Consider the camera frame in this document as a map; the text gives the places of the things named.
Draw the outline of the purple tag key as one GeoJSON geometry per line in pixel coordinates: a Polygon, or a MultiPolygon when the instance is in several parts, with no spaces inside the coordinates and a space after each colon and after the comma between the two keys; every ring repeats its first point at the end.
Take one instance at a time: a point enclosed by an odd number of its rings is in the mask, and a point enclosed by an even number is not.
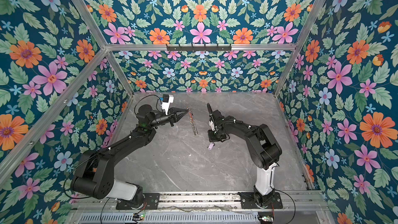
{"type": "Polygon", "coordinates": [[[214,148],[214,146],[215,146],[215,143],[213,143],[213,142],[210,143],[208,146],[208,150],[212,150],[214,148]]]}

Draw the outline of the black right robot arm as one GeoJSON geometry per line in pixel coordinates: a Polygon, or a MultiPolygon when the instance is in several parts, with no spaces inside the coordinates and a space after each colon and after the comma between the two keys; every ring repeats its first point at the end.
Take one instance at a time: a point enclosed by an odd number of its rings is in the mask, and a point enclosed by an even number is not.
{"type": "Polygon", "coordinates": [[[249,125],[232,116],[225,117],[207,104],[209,112],[208,138],[211,146],[225,142],[234,135],[246,142],[248,152],[257,167],[254,185],[254,201],[260,208],[268,206],[275,194],[275,168],[278,166],[282,149],[266,124],[249,125]]]}

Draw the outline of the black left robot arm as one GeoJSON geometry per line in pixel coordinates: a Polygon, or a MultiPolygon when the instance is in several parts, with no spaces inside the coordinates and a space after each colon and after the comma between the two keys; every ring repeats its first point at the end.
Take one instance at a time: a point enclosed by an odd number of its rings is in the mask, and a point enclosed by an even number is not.
{"type": "Polygon", "coordinates": [[[70,188],[88,197],[134,201],[138,198],[139,186],[115,179],[115,167],[134,151],[148,145],[156,134],[158,126],[173,126],[187,115],[188,109],[172,107],[168,111],[152,109],[142,105],[136,117],[138,124],[129,135],[98,151],[83,153],[70,184],[70,188]]]}

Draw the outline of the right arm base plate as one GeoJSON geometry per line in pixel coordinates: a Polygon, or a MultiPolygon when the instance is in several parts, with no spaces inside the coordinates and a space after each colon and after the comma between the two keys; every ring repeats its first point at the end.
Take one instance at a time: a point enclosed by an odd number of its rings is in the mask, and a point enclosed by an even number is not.
{"type": "Polygon", "coordinates": [[[261,196],[257,192],[239,192],[242,209],[282,209],[283,203],[279,193],[261,196]]]}

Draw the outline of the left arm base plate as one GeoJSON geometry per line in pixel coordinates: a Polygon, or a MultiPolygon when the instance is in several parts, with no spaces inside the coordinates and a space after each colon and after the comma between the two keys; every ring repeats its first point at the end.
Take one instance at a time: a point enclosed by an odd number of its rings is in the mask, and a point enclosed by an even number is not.
{"type": "Polygon", "coordinates": [[[139,193],[132,200],[118,200],[116,210],[154,210],[159,202],[159,193],[139,193]]]}

